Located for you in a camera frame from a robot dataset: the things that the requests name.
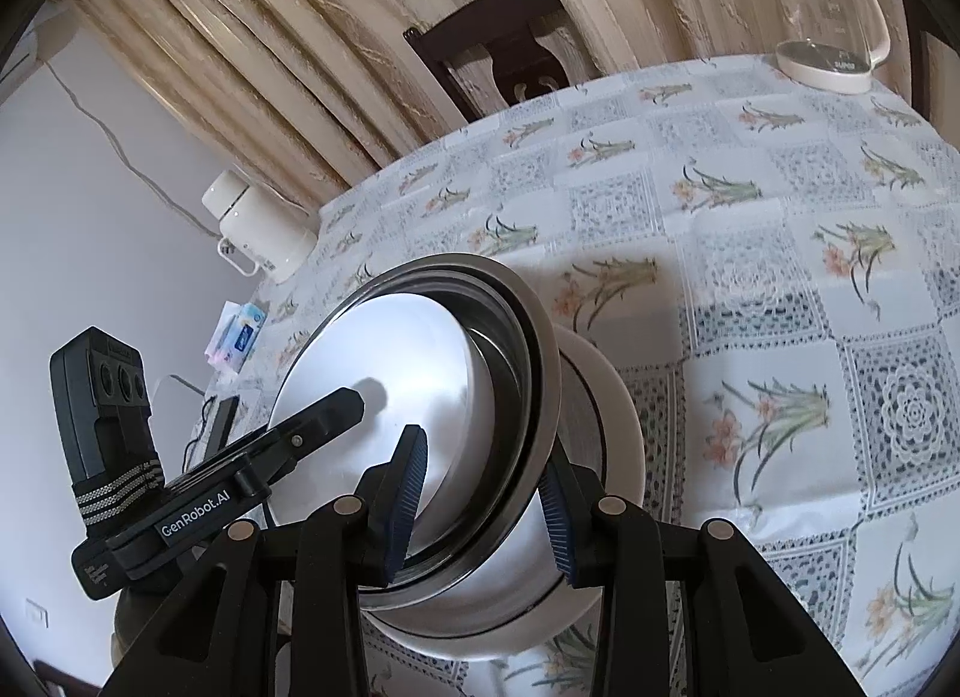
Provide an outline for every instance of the wall outlet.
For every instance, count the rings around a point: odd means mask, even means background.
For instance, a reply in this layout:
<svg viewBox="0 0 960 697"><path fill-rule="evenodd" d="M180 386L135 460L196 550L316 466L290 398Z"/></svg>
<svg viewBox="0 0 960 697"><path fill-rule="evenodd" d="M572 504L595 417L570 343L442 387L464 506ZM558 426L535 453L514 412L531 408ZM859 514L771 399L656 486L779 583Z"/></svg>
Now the wall outlet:
<svg viewBox="0 0 960 697"><path fill-rule="evenodd" d="M47 615L46 608L28 598L24 600L24 611L27 614L27 619L37 624L38 627L50 628L50 617Z"/></svg>

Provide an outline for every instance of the flower print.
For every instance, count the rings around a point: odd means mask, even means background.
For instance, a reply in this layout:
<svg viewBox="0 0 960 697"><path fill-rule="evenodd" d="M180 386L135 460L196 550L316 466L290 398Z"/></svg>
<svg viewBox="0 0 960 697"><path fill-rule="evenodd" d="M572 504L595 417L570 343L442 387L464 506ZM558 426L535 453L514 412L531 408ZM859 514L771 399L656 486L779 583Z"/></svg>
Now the flower print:
<svg viewBox="0 0 960 697"><path fill-rule="evenodd" d="M338 241L337 246L335 248L337 255L346 253L349 250L349 248L354 246L354 244L358 243L358 241L360 241L362 238L363 238L363 234L354 234L352 231L350 231L350 233L348 233L347 236L342 238L342 240Z"/></svg>
<svg viewBox="0 0 960 697"><path fill-rule="evenodd" d="M887 584L877 591L877 596L867 604L867 636L880 639L886 635L893 625L893 615L896 612L894 604L894 587Z"/></svg>
<svg viewBox="0 0 960 697"><path fill-rule="evenodd" d="M770 396L761 395L757 399L755 409L764 423L772 423L776 417L776 402Z"/></svg>
<svg viewBox="0 0 960 697"><path fill-rule="evenodd" d="M499 255L535 243L537 234L535 225L510 225L491 214L483 228L477 228L467 237L467 245L480 255Z"/></svg>
<svg viewBox="0 0 960 697"><path fill-rule="evenodd" d="M714 393L709 403L724 407L724 402L731 399L741 402L760 417L747 436L741 436L740 421L730 409L722 409L721 417L712 423L712 435L707 437L707 450L704 457L715 465L725 468L733 467L733 496L737 505L743 507L743 493L740 487L740 475L747 457L755 456L760 462L754 470L750 491L757 488L757 480L774 457L776 452L785 445L792 451L793 443L798 436L821 426L826 426L829 413L829 398L826 388L816 385L809 390L798 385L784 385L774 378L773 382L747 381L750 390L743 393L726 381L722 381L722 393ZM761 510L759 505L746 505Z"/></svg>
<svg viewBox="0 0 960 697"><path fill-rule="evenodd" d="M876 177L880 185L889 185L890 190L894 189L895 184L898 184L903 190L904 187L915 187L925 182L923 177L917 173L917 169L901 166L900 163L867 147L867 142L860 144L860 151L863 153L864 170ZM889 182L886 177L887 172L890 173Z"/></svg>
<svg viewBox="0 0 960 697"><path fill-rule="evenodd" d="M484 240L487 238L487 229L478 228L476 231L473 231L467 237L467 246L472 249L474 252L479 250L483 246Z"/></svg>
<svg viewBox="0 0 960 697"><path fill-rule="evenodd" d="M294 334L287 339L286 346L277 356L277 367L283 369L288 366L288 364L296 358L301 348L304 347L307 339L310 339L310 332L303 329L294 332Z"/></svg>
<svg viewBox="0 0 960 697"><path fill-rule="evenodd" d="M917 513L910 513L910 523L906 530L906 537L904 537L904 542L914 542L917 539L917 533L920 532L920 526L917 523Z"/></svg>
<svg viewBox="0 0 960 697"><path fill-rule="evenodd" d="M462 201L466 201L469 197L469 187L467 190L450 190L449 186L441 187L440 192L438 192L424 205L424 214L422 216L430 217L431 214L438 214L447 207L452 207L454 204L459 204Z"/></svg>
<svg viewBox="0 0 960 697"><path fill-rule="evenodd" d="M383 681L389 681L393 676L390 665L386 670L376 673L370 681L370 697L389 697Z"/></svg>
<svg viewBox="0 0 960 697"><path fill-rule="evenodd" d="M332 231L334 226L340 223L344 217L347 217L353 211L353 204L347 204L345 207L341 207L330 216L329 222L326 224L326 230Z"/></svg>
<svg viewBox="0 0 960 697"><path fill-rule="evenodd" d="M364 261L363 264L359 265L356 271L347 278L347 281L344 283L343 293L341 294L342 298L346 298L349 294L352 294L352 292L356 291L368 280L373 280L373 272L370 270L370 260Z"/></svg>
<svg viewBox="0 0 960 697"><path fill-rule="evenodd" d="M882 263L880 256L896 249L893 238L880 225L848 223L847 225L837 224L836 228L837 230L833 231L825 226L819 226L813 234L815 240L826 245L824 266L828 272L838 277L850 277L853 292L860 303L871 311L876 320L880 320L880 302L875 299L868 300L864 292L870 295L870 276L874 266ZM839 243L851 246L850 254L845 254ZM857 270L863 272L863 292L856 278Z"/></svg>
<svg viewBox="0 0 960 697"><path fill-rule="evenodd" d="M655 104L664 103L671 99L674 95L679 95L682 92L690 92L693 89L693 85L685 83L683 85L658 85L652 86L651 88L644 88L640 91L640 100L642 101L653 101Z"/></svg>
<svg viewBox="0 0 960 697"><path fill-rule="evenodd" d="M874 114L879 118L885 119L891 125L899 128L899 126L904 126L904 128L909 128L913 125L920 125L920 118L917 115L911 115L908 112L901 112L899 109L891 109L888 106L885 106L877 101L875 97L871 97L870 101L874 104Z"/></svg>
<svg viewBox="0 0 960 697"><path fill-rule="evenodd" d="M740 446L740 421L729 410L723 417L713 422L713 434L707 437L707 448L704 449L704 458L723 469L733 469Z"/></svg>
<svg viewBox="0 0 960 697"><path fill-rule="evenodd" d="M740 436L740 421L732 412L724 412L722 418L713 422L713 436L717 439L733 439Z"/></svg>
<svg viewBox="0 0 960 697"><path fill-rule="evenodd" d="M573 318L574 313L583 303L583 289L569 272L563 273L563 279L566 285L563 286L560 295L553 300L553 313L560 318Z"/></svg>
<svg viewBox="0 0 960 697"><path fill-rule="evenodd" d="M743 105L737 119L740 120L751 131L760 132L764 128L770 128L776 131L779 128L787 128L790 125L797 125L803 122L800 115L781 115L778 112L767 112L764 109L757 109L749 101Z"/></svg>
<svg viewBox="0 0 960 697"><path fill-rule="evenodd" d="M843 250L835 244L828 244L824 248L824 266L827 267L830 274L835 274L837 277L850 275L850 264L847 257L843 254Z"/></svg>
<svg viewBox="0 0 960 697"><path fill-rule="evenodd" d="M880 164L880 161L866 156L863 158L863 169L868 174L877 177L877 179L883 179L883 166Z"/></svg>
<svg viewBox="0 0 960 697"><path fill-rule="evenodd" d="M411 171L405 177L403 177L400 187L397 187L397 193L399 195L407 195L407 192L409 192L411 187L414 187L417 182L419 182L421 179L424 179L427 174L432 173L436 168L437 163L430 163L428 166L421 166L420 168L416 168L414 171Z"/></svg>
<svg viewBox="0 0 960 697"><path fill-rule="evenodd" d="M656 261L645 258L642 261L618 259L613 257L606 261L594 261L590 271L588 268L574 264L572 271L563 272L563 289L554 301L554 313L564 318L570 318L573 331L579 331L578 322L581 310L587 304L592 305L587 318L587 330L592 327L597 315L616 296L621 299L632 288L656 282ZM594 281L589 291L585 291L577 280L576 275L589 277Z"/></svg>
<svg viewBox="0 0 960 697"><path fill-rule="evenodd" d="M277 307L277 312L274 314L272 320L273 323L281 323L287 318L292 318L296 315L296 310L299 308L299 304L294 301L294 294L289 294L282 302L280 306Z"/></svg>
<svg viewBox="0 0 960 697"><path fill-rule="evenodd" d="M680 199L680 209L686 209L690 202L697 197L697 189L690 180L682 179L670 187L670 192Z"/></svg>
<svg viewBox="0 0 960 697"><path fill-rule="evenodd" d="M867 638L870 647L854 666L861 680L880 662L884 667L906 659L931 633L944 627L953 609L955 584L938 588L933 577L920 577L909 553L909 545L919 533L917 519L911 515L906 537L896 549L893 580L877 590L867 603Z"/></svg>
<svg viewBox="0 0 960 697"><path fill-rule="evenodd" d="M503 677L510 681L528 672L539 671L530 686L555 686L559 694L568 689L586 692L593 678L593 659L596 655L596 637L593 627L584 634L575 626L568 627L545 643L548 656L542 662L511 670Z"/></svg>
<svg viewBox="0 0 960 697"><path fill-rule="evenodd" d="M690 176L690 171L697 175L696 179ZM714 177L693 165L683 167L683 179L675 182L670 192L682 202L680 209L690 209L692 213L702 206L727 207L754 201L763 195L754 182L733 182L726 177ZM694 204L701 193L704 198Z"/></svg>
<svg viewBox="0 0 960 697"><path fill-rule="evenodd" d="M624 152L630 152L636 145L630 139L624 142L597 142L595 139L585 137L580 139L580 146L574 147L568 153L568 166L578 168L587 166L589 163L599 163L606 161L607 158L613 158Z"/></svg>
<svg viewBox="0 0 960 697"><path fill-rule="evenodd" d="M741 442L733 438L707 437L707 448L704 449L704 458L723 469L733 469L739 453Z"/></svg>
<svg viewBox="0 0 960 697"><path fill-rule="evenodd" d="M537 119L525 125L517 125L504 134L503 143L513 149L526 137L533 136L536 132L549 128L551 125L553 125L553 118Z"/></svg>
<svg viewBox="0 0 960 697"><path fill-rule="evenodd" d="M752 112L748 112L746 109L744 109L739 115L736 115L736 118L751 130L754 129L754 126L758 122L760 122L760 118L757 115Z"/></svg>

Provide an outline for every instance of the chair backrest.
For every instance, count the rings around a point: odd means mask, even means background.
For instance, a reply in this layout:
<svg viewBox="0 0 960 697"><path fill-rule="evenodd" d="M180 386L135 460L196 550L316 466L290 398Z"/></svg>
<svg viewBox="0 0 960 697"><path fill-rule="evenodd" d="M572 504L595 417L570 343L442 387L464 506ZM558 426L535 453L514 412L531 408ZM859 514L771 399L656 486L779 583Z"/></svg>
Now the chair backrest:
<svg viewBox="0 0 960 697"><path fill-rule="evenodd" d="M450 72L448 62L481 44L493 58L493 81L511 106L570 85L560 61L540 46L530 22L563 11L560 0L473 0L426 33L403 34L419 59L467 118L480 118Z"/></svg>

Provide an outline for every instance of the white bowl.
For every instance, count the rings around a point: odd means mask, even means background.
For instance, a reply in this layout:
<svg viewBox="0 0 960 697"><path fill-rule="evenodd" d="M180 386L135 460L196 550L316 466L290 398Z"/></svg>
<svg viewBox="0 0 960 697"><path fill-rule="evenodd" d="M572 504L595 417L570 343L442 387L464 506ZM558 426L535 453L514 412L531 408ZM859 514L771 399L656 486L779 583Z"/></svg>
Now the white bowl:
<svg viewBox="0 0 960 697"><path fill-rule="evenodd" d="M560 422L575 428L592 419L606 447L606 490L640 504L646 478L643 436L630 392L592 344L562 326L555 330L560 358L589 390L576 401L565 390ZM535 494L507 539L469 577L424 602L368 618L384 635L426 656L488 660L558 635L599 598L599 588L573 590L562 580Z"/></svg>
<svg viewBox="0 0 960 697"><path fill-rule="evenodd" d="M347 310L314 337L280 387L270 426L339 387L357 390L364 416L298 463L272 489L278 524L304 520L389 462L403 427L427 436L427 468L410 552L439 539L467 507L490 455L493 384L486 361L433 299L388 294Z"/></svg>

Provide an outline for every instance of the black phone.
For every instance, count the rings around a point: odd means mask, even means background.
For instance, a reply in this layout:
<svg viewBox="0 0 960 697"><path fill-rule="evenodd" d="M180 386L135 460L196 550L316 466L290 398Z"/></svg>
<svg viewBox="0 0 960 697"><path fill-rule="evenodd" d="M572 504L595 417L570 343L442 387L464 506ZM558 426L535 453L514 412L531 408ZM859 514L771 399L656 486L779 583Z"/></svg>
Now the black phone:
<svg viewBox="0 0 960 697"><path fill-rule="evenodd" d="M210 436L206 441L206 450L203 451L203 460L216 456L227 446L227 437L233 428L233 419L240 406L239 396L230 396L217 405L217 414L213 417L213 426L210 427Z"/></svg>

